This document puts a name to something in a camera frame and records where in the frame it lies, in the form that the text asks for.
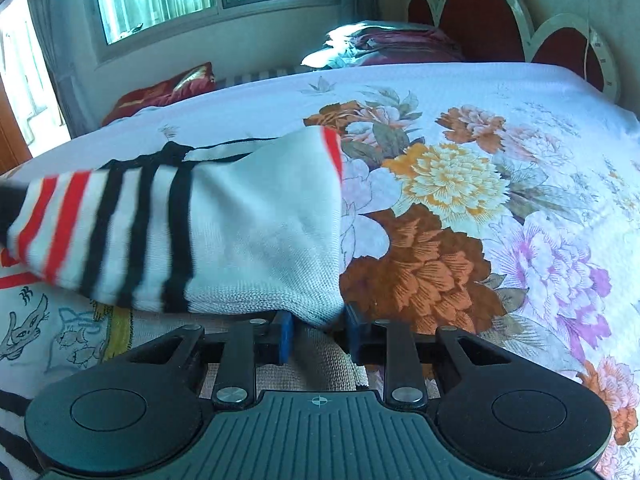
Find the red gold pillow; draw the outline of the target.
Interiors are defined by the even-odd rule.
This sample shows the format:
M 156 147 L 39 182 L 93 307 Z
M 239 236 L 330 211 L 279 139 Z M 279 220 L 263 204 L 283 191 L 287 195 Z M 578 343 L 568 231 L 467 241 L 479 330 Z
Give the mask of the red gold pillow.
M 145 107 L 162 107 L 215 90 L 213 65 L 206 62 L 183 73 L 153 84 L 151 87 L 131 91 L 122 96 L 102 120 L 107 126 L 115 120 L 134 116 Z

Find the red white scalloped headboard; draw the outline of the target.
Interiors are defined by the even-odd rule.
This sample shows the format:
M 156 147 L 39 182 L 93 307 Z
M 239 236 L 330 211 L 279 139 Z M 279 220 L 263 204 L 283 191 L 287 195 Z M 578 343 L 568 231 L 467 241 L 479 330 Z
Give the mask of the red white scalloped headboard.
M 620 99 L 613 52 L 588 18 L 559 13 L 536 26 L 524 0 L 406 0 L 405 17 L 441 29 L 469 62 L 560 66 Z

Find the floral white bed sheet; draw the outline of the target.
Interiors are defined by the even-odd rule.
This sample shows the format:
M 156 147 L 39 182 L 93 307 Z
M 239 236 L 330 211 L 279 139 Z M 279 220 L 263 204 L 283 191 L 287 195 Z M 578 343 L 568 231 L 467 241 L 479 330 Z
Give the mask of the floral white bed sheet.
M 29 402 L 33 479 L 637 478 L 639 123 L 569 70 L 389 65 L 251 82 L 142 110 L 2 179 L 306 127 L 333 130 L 370 172 L 344 307 L 324 334 L 352 361 L 346 306 L 409 325 L 426 409 L 388 408 L 377 365 L 358 365 L 368 384 L 352 390 L 262 386 L 300 350 L 295 315 L 286 363 L 256 370 L 255 404 L 215 408 L 203 337 L 285 310 L 178 323 Z

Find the brown wooden door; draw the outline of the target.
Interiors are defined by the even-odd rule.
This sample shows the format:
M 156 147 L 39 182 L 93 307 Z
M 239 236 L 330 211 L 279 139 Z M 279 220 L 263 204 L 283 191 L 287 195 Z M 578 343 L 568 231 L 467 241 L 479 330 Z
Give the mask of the brown wooden door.
M 3 82 L 0 81 L 0 170 L 2 174 L 32 159 L 20 127 L 12 112 Z

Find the grey curtain left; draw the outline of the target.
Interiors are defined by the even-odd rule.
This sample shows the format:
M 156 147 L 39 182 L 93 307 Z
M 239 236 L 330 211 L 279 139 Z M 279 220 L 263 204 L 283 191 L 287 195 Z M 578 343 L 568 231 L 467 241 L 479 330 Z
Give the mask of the grey curtain left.
M 72 139 L 94 130 L 86 92 L 74 63 L 67 0 L 27 0 L 38 44 L 58 106 Z

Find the striped knit children's sweater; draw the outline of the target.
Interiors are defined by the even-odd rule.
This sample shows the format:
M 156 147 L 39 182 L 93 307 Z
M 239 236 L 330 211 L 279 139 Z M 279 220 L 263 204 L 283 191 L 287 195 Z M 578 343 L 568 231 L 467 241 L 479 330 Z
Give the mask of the striped knit children's sweater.
M 32 479 L 29 402 L 178 323 L 291 312 L 300 350 L 264 387 L 368 384 L 324 330 L 358 254 L 350 224 L 369 170 L 337 134 L 192 148 L 174 142 L 91 170 L 1 181 L 1 474 Z

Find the folded maroon quilt pile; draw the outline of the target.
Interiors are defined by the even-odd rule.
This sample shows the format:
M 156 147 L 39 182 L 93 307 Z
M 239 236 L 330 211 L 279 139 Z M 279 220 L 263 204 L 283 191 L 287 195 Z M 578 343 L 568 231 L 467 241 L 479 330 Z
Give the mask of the folded maroon quilt pile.
M 459 45 L 432 25 L 362 21 L 334 28 L 302 65 L 314 70 L 410 63 L 464 62 Z

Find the striped cushion bench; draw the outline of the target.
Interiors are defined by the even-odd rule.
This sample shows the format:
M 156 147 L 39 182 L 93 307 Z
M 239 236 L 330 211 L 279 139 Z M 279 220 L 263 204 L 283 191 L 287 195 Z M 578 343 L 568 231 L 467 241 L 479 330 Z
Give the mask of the striped cushion bench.
M 240 84 L 250 84 L 251 82 L 268 80 L 272 78 L 279 78 L 297 74 L 308 73 L 309 68 L 304 66 L 288 66 L 282 68 L 270 68 L 270 70 L 262 70 L 261 72 L 246 73 L 243 75 L 236 75 L 228 78 L 221 78 L 215 80 L 215 89 L 227 89 Z

